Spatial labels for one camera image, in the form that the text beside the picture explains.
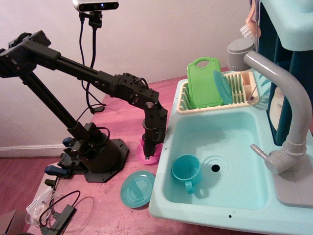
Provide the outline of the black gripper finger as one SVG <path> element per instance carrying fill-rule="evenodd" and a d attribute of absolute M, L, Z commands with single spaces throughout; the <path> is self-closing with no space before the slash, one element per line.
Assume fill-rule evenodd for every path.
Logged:
<path fill-rule="evenodd" d="M 144 147 L 144 156 L 145 156 L 145 160 L 149 160 L 151 157 L 154 156 L 154 148 L 148 148 L 148 147 Z"/>

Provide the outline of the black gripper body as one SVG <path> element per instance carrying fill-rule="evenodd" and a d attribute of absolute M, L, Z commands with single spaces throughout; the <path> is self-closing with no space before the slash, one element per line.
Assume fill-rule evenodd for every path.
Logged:
<path fill-rule="evenodd" d="M 149 121 L 144 119 L 142 126 L 145 133 L 142 135 L 144 153 L 155 153 L 156 145 L 163 143 L 165 138 L 165 119 Z"/>

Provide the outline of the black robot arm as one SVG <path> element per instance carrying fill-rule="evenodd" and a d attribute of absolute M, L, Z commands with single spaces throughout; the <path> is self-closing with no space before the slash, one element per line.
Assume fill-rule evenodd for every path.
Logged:
<path fill-rule="evenodd" d="M 25 33 L 0 51 L 0 154 L 53 156 L 88 182 L 106 182 L 121 171 L 129 152 L 121 139 L 79 119 L 86 107 L 82 81 L 98 95 L 126 101 L 145 113 L 143 152 L 154 155 L 164 141 L 167 111 L 158 92 L 129 73 L 110 75 L 63 57 L 42 32 Z"/>

